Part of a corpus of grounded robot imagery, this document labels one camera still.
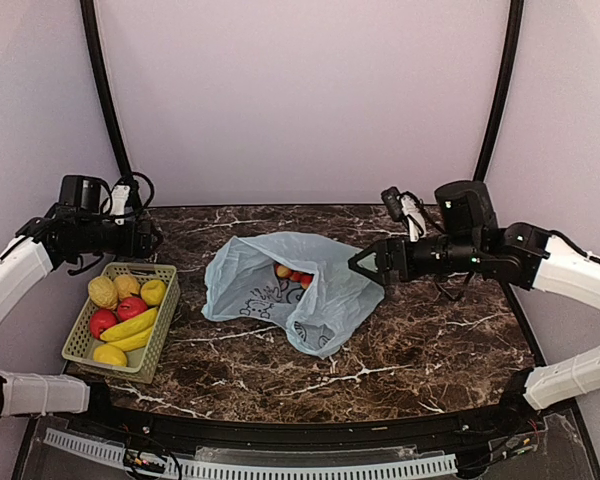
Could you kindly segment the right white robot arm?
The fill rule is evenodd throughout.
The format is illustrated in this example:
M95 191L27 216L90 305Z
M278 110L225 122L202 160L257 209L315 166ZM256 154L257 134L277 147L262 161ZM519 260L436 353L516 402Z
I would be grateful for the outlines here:
M557 230L524 222L499 226L485 183L461 180L434 193L440 234L406 235L374 242L349 268L386 286L428 275L479 274L525 290L574 299L600 310L600 257ZM512 376L490 413L501 434L514 432L529 412L600 389L600 345L567 360Z

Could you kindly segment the yellow bumpy fruit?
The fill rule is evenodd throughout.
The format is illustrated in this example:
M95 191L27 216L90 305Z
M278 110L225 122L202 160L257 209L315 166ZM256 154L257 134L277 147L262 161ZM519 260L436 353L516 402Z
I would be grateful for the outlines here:
M114 282L106 276L98 276L88 284L88 296L99 308L115 310L118 305L118 291Z

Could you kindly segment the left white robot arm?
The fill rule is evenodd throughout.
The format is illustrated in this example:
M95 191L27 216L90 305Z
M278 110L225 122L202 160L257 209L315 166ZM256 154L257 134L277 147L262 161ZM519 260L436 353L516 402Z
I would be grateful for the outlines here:
M83 257L105 255L146 259L163 236L145 217L149 200L140 200L140 172L122 175L113 185L97 177L66 175L47 213L25 223L0 254L0 325L26 294L61 265L69 275L89 270ZM99 398L103 388L76 377L14 373L0 369L0 420L49 413L80 414L100 436L121 427L120 412Z

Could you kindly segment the light blue plastic bag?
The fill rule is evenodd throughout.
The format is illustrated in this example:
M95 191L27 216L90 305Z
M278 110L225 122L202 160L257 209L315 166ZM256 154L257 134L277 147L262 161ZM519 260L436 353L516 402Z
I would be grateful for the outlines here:
M356 247L316 234L277 232L232 237L206 268L203 316L214 322L242 317L284 330L298 351L326 358L338 352L384 299L384 289L351 271ZM304 290L275 267L313 275Z

